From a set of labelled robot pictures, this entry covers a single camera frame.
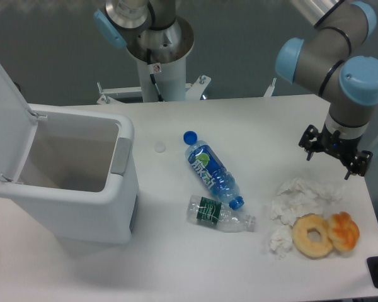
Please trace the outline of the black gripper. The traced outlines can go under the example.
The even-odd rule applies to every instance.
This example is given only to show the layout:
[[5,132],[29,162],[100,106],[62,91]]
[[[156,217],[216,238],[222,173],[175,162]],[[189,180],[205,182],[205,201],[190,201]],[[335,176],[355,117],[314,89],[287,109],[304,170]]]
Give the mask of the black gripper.
[[326,125],[323,126],[321,134],[315,126],[309,125],[301,136],[299,146],[307,153],[307,161],[320,152],[339,159],[347,169],[344,179],[349,179],[350,176],[364,177],[373,158],[371,151],[357,151],[359,142],[360,137],[350,140],[340,138],[339,135],[331,133]]

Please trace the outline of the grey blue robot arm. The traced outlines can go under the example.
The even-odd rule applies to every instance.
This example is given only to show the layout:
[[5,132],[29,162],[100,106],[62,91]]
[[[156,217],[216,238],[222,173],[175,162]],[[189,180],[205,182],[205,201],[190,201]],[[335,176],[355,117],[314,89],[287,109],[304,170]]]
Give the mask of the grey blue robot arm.
[[[275,70],[330,104],[323,128],[308,127],[299,145],[308,156],[326,153],[348,175],[364,176],[372,153],[357,146],[378,104],[378,60],[352,52],[374,31],[375,12],[361,1],[294,1],[293,6],[317,35],[310,42],[288,40]],[[202,76],[194,84],[186,82],[194,35],[176,14],[174,1],[107,1],[93,19],[108,43],[135,59],[145,102],[201,97],[210,80]]]

